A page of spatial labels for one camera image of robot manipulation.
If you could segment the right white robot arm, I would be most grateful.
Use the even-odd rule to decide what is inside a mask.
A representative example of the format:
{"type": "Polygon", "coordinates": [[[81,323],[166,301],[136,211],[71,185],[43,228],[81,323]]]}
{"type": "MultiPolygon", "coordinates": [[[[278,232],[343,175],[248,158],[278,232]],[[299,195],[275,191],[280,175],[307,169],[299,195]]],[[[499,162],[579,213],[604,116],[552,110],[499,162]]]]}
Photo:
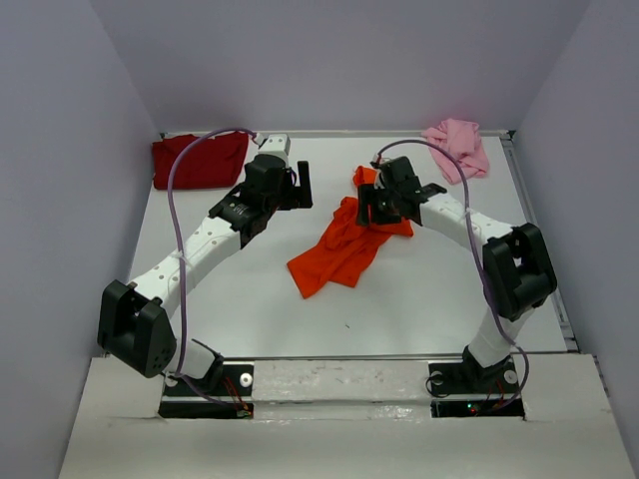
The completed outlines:
{"type": "Polygon", "coordinates": [[[432,364],[426,386],[436,398],[482,394],[515,372],[511,361],[525,321],[557,287],[541,230],[494,220],[435,183],[424,185],[406,157],[376,161],[372,183],[357,189],[362,227],[411,221],[470,251],[487,302],[482,322],[458,362],[432,364]]]}

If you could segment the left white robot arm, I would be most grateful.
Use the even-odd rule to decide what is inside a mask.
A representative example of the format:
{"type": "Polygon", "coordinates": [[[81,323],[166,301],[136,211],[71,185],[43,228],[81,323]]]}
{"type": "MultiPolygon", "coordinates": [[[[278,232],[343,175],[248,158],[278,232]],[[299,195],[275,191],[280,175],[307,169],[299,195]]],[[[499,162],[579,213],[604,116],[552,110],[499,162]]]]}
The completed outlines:
{"type": "Polygon", "coordinates": [[[186,310],[186,298],[223,260],[262,233],[278,211],[313,205],[310,165],[296,168],[281,158],[258,154],[245,166],[244,180],[208,212],[187,238],[149,271],[128,283],[114,280],[102,293],[97,342],[146,378],[183,380],[201,394],[215,391],[223,357],[174,330],[171,318],[186,310]]]}

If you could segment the orange t-shirt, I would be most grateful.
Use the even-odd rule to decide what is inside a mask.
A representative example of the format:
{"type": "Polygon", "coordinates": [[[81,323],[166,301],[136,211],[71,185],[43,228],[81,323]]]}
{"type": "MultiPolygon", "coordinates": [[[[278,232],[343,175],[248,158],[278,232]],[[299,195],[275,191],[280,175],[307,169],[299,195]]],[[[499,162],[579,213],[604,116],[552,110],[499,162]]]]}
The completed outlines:
{"type": "Polygon", "coordinates": [[[413,236],[407,220],[361,227],[356,223],[356,213],[357,199],[343,198],[319,242],[287,263],[302,298],[312,297],[330,282],[355,287],[391,237],[413,236]]]}

